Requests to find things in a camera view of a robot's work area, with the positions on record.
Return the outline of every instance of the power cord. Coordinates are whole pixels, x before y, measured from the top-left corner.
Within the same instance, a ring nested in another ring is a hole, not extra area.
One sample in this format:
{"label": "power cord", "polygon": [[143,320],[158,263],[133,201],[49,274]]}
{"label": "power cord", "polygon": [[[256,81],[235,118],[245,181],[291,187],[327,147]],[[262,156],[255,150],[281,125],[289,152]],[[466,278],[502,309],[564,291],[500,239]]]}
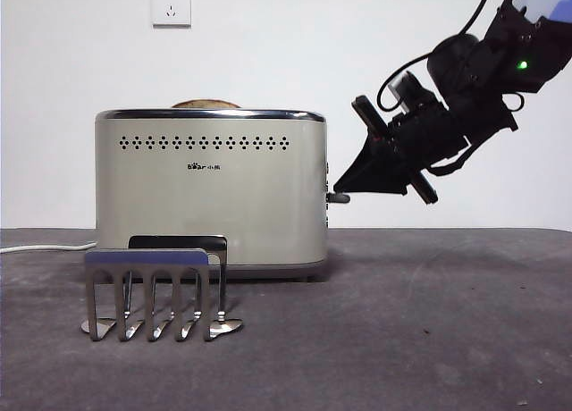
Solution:
{"label": "power cord", "polygon": [[[442,45],[440,49],[444,49],[445,47],[450,46],[450,44],[453,43],[459,36],[463,36],[464,34],[467,34],[469,29],[473,26],[473,24],[477,20],[477,18],[481,15],[481,12],[483,11],[484,6],[486,5],[487,1],[488,0],[481,0],[481,3],[479,3],[479,5],[476,7],[476,10],[473,13],[473,16],[471,16],[470,20],[468,20],[465,27],[463,27],[463,29],[457,35],[455,35],[452,39],[450,39],[449,43]],[[427,58],[429,58],[431,56],[431,54],[433,54],[433,52],[435,52],[435,51],[432,51],[432,52],[429,52],[427,54],[418,56],[415,60],[411,60],[408,63],[403,64],[396,71],[394,71],[389,78],[387,78],[387,80],[382,84],[382,87],[379,88],[379,91],[377,92],[377,105],[380,109],[382,109],[386,113],[389,113],[389,112],[393,112],[394,110],[396,110],[401,105],[401,103],[403,101],[402,98],[400,98],[398,100],[397,104],[393,105],[392,107],[384,106],[383,102],[382,102],[383,92],[385,92],[385,89],[388,87],[388,85],[390,83],[392,83],[393,80],[396,77],[398,77],[402,72],[404,72],[406,69],[408,69],[412,65],[426,60]]]}
{"label": "power cord", "polygon": [[88,250],[93,248],[97,243],[88,243],[80,246],[60,246],[56,244],[37,244],[31,246],[16,246],[0,248],[0,254],[16,253],[16,252],[32,252],[38,250],[62,250],[68,252],[75,252],[80,250]]}

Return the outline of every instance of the toaster lever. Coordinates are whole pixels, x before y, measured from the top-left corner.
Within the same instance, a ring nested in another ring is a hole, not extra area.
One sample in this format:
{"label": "toaster lever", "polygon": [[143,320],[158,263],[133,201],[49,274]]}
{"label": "toaster lever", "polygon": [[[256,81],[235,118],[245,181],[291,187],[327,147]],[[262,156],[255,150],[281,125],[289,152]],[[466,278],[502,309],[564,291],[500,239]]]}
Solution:
{"label": "toaster lever", "polygon": [[328,192],[325,196],[325,200],[333,204],[348,204],[351,198],[347,194],[332,194]]}

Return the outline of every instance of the black cable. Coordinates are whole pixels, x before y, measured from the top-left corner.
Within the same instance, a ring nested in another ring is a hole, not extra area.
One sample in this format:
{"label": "black cable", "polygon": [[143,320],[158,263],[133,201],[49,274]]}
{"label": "black cable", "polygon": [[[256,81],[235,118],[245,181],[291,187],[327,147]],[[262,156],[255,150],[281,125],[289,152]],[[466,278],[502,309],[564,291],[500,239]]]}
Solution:
{"label": "black cable", "polygon": [[467,149],[465,152],[463,152],[459,158],[457,158],[457,161],[455,161],[451,164],[447,164],[447,165],[444,165],[442,167],[428,167],[427,171],[429,171],[429,173],[431,173],[433,176],[437,176],[437,177],[448,176],[448,175],[454,173],[455,171],[463,168],[463,165],[465,165],[465,162],[468,161],[468,159],[482,145],[483,145],[483,143],[479,143],[477,145],[471,146],[469,149]]}
{"label": "black cable", "polygon": [[525,96],[523,96],[519,92],[509,92],[507,93],[507,95],[517,96],[518,98],[520,98],[520,106],[517,107],[516,109],[509,109],[512,113],[520,112],[522,109],[525,108],[526,104]]}
{"label": "black cable", "polygon": [[[481,14],[481,12],[484,9],[484,6],[486,5],[486,2],[488,0],[481,0],[481,3],[479,3],[479,5],[476,7],[475,12],[473,13],[473,16],[471,16],[471,18],[468,20],[467,24],[465,25],[465,27],[463,27],[463,29],[456,35],[456,37],[453,37],[452,39],[450,39],[450,42],[447,44],[444,44],[441,46],[441,49],[444,49],[445,47],[448,47],[451,43],[453,43],[458,36],[462,36],[464,34],[467,34],[467,32],[469,31],[469,29],[473,26],[473,24],[475,23],[475,21],[477,20],[477,18],[479,17],[479,15]],[[385,80],[385,82],[382,84],[382,87],[379,88],[379,91],[377,92],[377,106],[382,109],[384,112],[388,113],[388,112],[393,112],[394,110],[396,110],[400,105],[401,102],[403,101],[402,98],[400,98],[397,102],[396,105],[392,106],[392,107],[385,107],[382,103],[382,95],[383,92],[385,92],[385,89],[387,88],[387,86],[403,71],[405,71],[406,69],[408,69],[409,67],[411,67],[414,64],[417,64],[423,60],[426,60],[427,58],[429,58],[431,56],[431,54],[433,54],[433,52],[429,52],[427,54],[418,56],[415,60],[411,60],[410,62],[403,64],[401,67],[399,67],[396,71],[394,71],[391,76]]]}

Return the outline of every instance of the white wall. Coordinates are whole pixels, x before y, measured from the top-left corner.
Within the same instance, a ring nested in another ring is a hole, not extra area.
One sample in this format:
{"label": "white wall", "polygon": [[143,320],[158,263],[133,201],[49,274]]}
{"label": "white wall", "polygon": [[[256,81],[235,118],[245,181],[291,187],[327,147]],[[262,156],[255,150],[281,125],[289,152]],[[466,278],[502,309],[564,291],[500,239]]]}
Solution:
{"label": "white wall", "polygon": [[[192,29],[152,29],[149,0],[2,0],[3,226],[93,227],[96,113],[190,98],[324,114],[333,184],[366,134],[350,102],[458,31],[478,1],[192,0]],[[528,98],[518,133],[433,179],[438,205],[354,196],[331,226],[572,230],[571,84],[572,66]]]}

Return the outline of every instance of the toaster brand logo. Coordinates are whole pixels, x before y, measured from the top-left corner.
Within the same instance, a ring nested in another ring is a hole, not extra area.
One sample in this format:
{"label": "toaster brand logo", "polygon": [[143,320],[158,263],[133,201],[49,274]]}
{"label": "toaster brand logo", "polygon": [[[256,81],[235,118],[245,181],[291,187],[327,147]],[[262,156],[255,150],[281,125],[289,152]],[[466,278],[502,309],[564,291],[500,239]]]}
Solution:
{"label": "toaster brand logo", "polygon": [[217,165],[201,165],[198,163],[193,163],[193,164],[187,164],[187,170],[217,170],[220,171],[221,170],[221,166],[219,164]]}

